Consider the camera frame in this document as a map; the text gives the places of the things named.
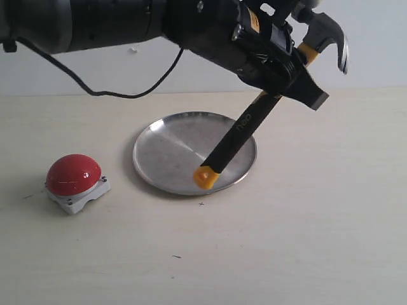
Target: red button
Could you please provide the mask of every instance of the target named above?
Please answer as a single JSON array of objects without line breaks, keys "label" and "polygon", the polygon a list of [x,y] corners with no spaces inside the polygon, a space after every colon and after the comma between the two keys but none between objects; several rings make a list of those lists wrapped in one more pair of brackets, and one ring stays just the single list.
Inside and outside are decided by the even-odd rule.
[{"label": "red button", "polygon": [[55,195],[73,196],[89,190],[101,175],[95,160],[83,154],[70,154],[51,166],[46,186]]}]

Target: white wall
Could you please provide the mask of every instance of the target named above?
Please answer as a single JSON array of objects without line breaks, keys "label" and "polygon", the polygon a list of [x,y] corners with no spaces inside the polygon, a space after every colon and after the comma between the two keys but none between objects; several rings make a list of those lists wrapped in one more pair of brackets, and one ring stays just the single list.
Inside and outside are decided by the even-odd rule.
[{"label": "white wall", "polygon": [[[386,2],[325,0],[325,11],[345,29],[350,41],[347,76],[336,68],[336,48],[330,46],[310,71],[323,87],[375,87],[407,85],[405,53],[407,20],[403,0]],[[300,42],[306,27],[292,21]],[[149,88],[167,70],[178,48],[163,39],[133,45],[58,55],[94,90],[137,93]],[[221,92],[246,90],[235,75],[186,52],[177,69],[156,92]],[[0,53],[0,95],[83,94],[65,74],[23,47],[17,54]]]}]

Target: black cable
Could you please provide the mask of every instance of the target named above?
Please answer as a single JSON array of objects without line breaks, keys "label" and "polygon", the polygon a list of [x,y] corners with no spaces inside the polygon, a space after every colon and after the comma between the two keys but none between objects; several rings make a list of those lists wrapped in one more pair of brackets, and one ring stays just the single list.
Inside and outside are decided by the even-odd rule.
[{"label": "black cable", "polygon": [[172,63],[171,67],[168,69],[168,71],[152,86],[150,89],[136,94],[136,95],[127,95],[127,94],[120,94],[120,93],[115,93],[115,92],[110,92],[110,91],[93,91],[90,89],[84,82],[83,80],[75,74],[70,68],[68,68],[66,65],[64,65],[62,62],[58,61],[57,59],[53,58],[51,55],[41,51],[38,47],[33,45],[30,41],[24,39],[24,38],[18,38],[17,41],[21,43],[22,45],[26,46],[28,49],[31,51],[37,53],[39,56],[44,58],[45,60],[49,61],[51,64],[53,64],[55,67],[59,68],[63,72],[65,72],[68,76],[70,76],[83,90],[85,90],[89,95],[93,97],[101,97],[101,96],[110,96],[110,97],[119,97],[119,98],[141,98],[146,96],[147,94],[153,92],[158,86],[161,85],[161,83],[170,75],[170,73],[174,70],[176,65],[178,64],[178,61],[180,60],[184,49],[180,49],[179,53]]}]

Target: metal plate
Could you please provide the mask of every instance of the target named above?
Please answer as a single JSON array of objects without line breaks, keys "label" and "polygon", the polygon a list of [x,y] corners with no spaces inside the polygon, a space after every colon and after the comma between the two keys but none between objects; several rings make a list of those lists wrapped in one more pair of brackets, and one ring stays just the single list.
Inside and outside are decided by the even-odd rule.
[{"label": "metal plate", "polygon": [[257,147],[251,137],[211,190],[200,189],[193,173],[212,152],[234,120],[210,112],[183,112],[160,119],[138,137],[133,151],[137,173],[149,184],[180,195],[205,195],[241,181],[253,166]]}]

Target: hammer head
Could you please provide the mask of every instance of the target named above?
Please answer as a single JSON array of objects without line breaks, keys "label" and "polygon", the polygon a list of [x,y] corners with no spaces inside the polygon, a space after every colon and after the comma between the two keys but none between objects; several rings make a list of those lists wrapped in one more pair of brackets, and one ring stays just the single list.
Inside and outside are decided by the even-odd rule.
[{"label": "hammer head", "polygon": [[308,24],[308,32],[303,42],[315,51],[322,53],[330,44],[336,44],[338,68],[342,73],[348,73],[348,39],[339,24],[327,14],[316,14],[302,4],[293,11],[292,17],[300,23]]}]

